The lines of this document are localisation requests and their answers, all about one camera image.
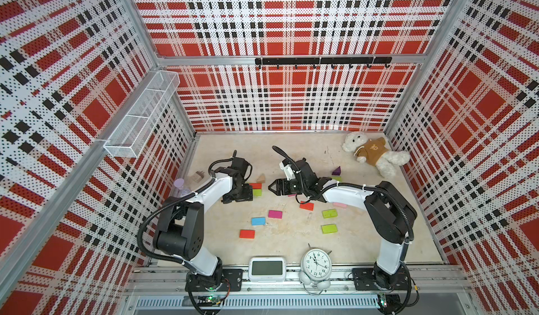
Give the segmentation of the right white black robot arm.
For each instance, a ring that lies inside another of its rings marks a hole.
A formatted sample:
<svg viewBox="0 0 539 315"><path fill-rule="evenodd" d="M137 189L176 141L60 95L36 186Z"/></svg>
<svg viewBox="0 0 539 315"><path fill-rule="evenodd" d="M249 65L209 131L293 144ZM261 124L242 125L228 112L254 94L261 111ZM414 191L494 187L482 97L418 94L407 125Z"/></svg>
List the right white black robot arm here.
<svg viewBox="0 0 539 315"><path fill-rule="evenodd" d="M373 266L373 281L383 290L397 283L408 247L414 240L417 212L387 181L369 187L317 177L306 160L279 164L285 178L276 179L268 189L277 196L303 195L307 202L339 203L365 210L381 237L380 250Z"/></svg>

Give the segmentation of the red block front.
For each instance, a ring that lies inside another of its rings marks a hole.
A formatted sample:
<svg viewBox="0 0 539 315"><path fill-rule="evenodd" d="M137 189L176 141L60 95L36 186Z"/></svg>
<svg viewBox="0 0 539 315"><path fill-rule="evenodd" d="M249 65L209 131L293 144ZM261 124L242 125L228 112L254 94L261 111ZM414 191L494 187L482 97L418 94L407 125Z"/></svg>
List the red block front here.
<svg viewBox="0 0 539 315"><path fill-rule="evenodd" d="M239 232L240 239L254 239L255 238L255 230L251 229L241 229Z"/></svg>

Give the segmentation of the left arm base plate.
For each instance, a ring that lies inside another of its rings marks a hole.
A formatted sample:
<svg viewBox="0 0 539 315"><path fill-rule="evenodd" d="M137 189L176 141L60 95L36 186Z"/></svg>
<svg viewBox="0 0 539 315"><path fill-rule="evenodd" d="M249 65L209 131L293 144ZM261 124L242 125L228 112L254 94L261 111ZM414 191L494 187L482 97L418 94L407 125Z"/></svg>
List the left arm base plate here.
<svg viewBox="0 0 539 315"><path fill-rule="evenodd" d="M186 277L185 290L192 293L241 291L243 273L241 269L219 269L210 277L189 273Z"/></svg>

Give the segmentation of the light blue block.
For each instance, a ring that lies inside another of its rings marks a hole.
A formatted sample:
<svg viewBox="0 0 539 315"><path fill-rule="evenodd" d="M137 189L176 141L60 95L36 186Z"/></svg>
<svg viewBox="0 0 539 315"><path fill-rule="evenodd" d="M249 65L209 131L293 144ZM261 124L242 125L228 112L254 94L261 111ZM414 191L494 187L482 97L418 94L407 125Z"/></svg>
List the light blue block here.
<svg viewBox="0 0 539 315"><path fill-rule="evenodd" d="M266 225L266 218L265 217L257 217L251 219L251 225L252 226L264 226Z"/></svg>

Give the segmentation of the magenta block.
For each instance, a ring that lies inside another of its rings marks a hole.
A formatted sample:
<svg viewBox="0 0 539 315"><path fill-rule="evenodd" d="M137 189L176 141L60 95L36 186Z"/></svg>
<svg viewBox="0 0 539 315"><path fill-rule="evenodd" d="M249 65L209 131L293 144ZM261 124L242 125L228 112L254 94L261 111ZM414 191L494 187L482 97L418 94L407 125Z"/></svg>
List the magenta block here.
<svg viewBox="0 0 539 315"><path fill-rule="evenodd" d="M283 212L282 211L270 210L270 211L268 211L268 218L282 219L283 218Z"/></svg>

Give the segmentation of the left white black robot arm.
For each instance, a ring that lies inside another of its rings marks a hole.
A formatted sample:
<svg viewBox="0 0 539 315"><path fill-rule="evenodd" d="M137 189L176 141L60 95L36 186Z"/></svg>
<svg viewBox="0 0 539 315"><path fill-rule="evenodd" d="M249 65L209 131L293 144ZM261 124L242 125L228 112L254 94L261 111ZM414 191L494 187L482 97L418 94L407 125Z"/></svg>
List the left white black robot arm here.
<svg viewBox="0 0 539 315"><path fill-rule="evenodd" d="M138 249L153 259L178 263L189 270L186 290L200 286L216 291L227 282L222 260L203 246L204 214L223 204L253 200L247 183L253 166L236 155L213 162L209 179L183 197L170 197L139 226Z"/></svg>

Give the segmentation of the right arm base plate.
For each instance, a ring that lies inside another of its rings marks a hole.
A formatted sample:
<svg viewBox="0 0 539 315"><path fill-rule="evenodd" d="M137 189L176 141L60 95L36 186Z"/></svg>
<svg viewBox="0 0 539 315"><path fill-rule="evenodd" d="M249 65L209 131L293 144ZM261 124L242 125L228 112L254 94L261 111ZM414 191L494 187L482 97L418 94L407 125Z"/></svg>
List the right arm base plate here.
<svg viewBox="0 0 539 315"><path fill-rule="evenodd" d="M373 268L354 268L352 281L356 291L407 291L409 279L407 270L400 267L390 277L384 271L374 273Z"/></svg>

